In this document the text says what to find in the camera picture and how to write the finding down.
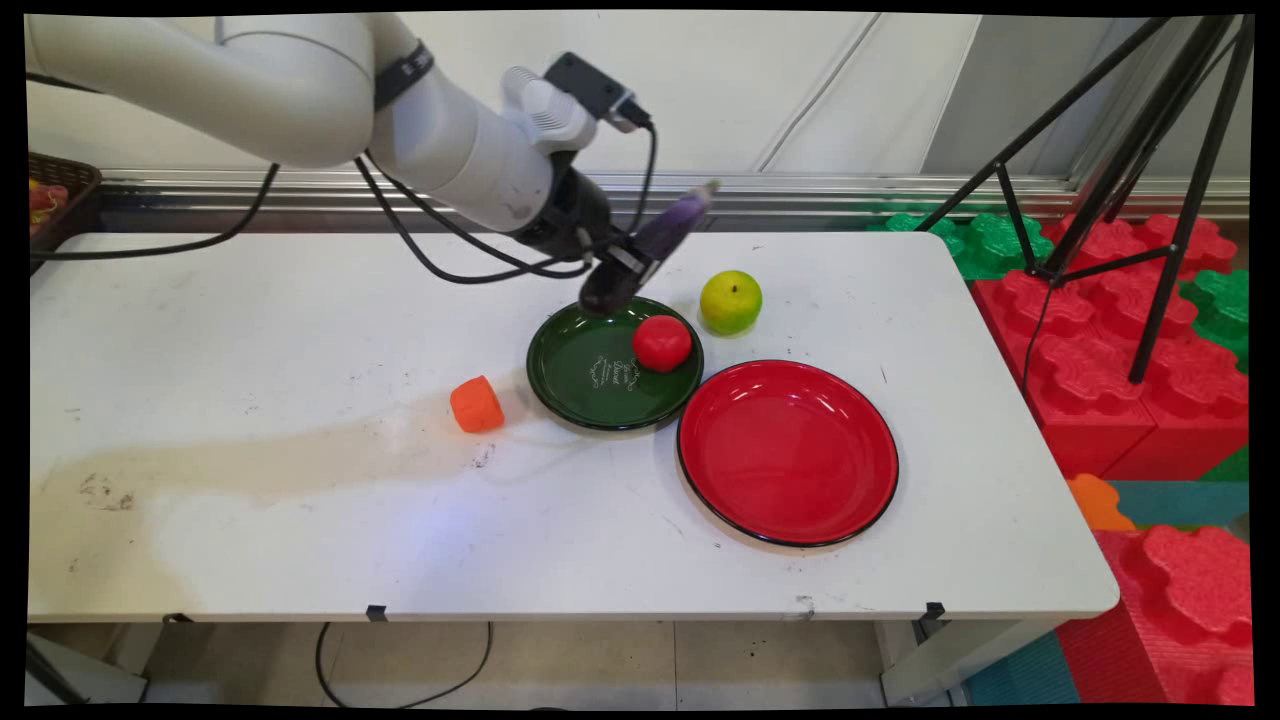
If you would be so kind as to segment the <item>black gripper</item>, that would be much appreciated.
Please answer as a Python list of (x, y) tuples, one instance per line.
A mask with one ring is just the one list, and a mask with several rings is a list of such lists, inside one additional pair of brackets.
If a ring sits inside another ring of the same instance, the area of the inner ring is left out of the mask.
[[(552, 165), (550, 190), (534, 218), (512, 238), (561, 261), (576, 261), (600, 252), (614, 240), (611, 204), (604, 192), (570, 163)], [(659, 269), (663, 228), (645, 224), (625, 242), (612, 243), (600, 255), (599, 290), (639, 290)]]

